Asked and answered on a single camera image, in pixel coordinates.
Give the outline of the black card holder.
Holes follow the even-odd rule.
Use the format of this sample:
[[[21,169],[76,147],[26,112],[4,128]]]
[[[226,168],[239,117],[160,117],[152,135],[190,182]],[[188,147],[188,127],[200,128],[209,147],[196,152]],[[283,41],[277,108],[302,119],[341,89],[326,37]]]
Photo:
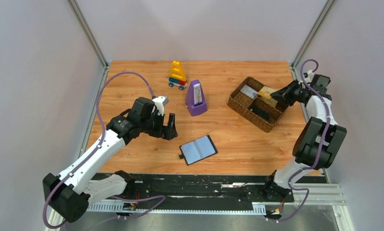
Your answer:
[[[209,135],[183,144],[179,149],[179,158],[183,159],[188,166],[218,153]]]

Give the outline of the yellow credit card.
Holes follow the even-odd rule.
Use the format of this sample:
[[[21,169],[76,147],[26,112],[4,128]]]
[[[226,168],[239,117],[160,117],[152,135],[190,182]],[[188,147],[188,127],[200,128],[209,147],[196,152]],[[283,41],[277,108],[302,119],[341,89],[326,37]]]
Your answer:
[[[273,98],[264,98],[263,99],[265,103],[267,103],[268,105],[270,105],[272,108],[275,108],[276,105],[278,104],[278,101],[273,99]]]

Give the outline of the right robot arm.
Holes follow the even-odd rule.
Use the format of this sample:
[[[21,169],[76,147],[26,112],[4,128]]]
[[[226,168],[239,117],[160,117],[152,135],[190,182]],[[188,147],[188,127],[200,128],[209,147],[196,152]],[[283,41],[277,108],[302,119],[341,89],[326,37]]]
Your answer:
[[[338,125],[331,110],[332,98],[326,93],[331,79],[313,72],[271,93],[280,103],[305,105],[309,120],[293,147],[293,158],[267,177],[262,196],[279,201],[293,190],[292,184],[314,170],[332,165],[345,137],[346,128]]]

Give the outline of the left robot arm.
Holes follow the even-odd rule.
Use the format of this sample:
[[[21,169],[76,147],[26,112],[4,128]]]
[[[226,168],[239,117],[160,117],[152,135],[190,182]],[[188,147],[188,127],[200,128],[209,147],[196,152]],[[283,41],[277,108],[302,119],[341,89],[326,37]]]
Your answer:
[[[107,160],[142,133],[165,140],[176,138],[174,113],[169,114],[168,123],[164,125],[164,109],[168,102],[166,96],[137,98],[132,108],[110,120],[97,141],[78,160],[58,175],[46,175],[42,181],[43,219],[47,220],[47,208],[51,207],[63,217],[63,224],[73,223],[94,203],[111,196],[130,194],[128,186],[134,179],[122,170],[96,183],[90,180]]]

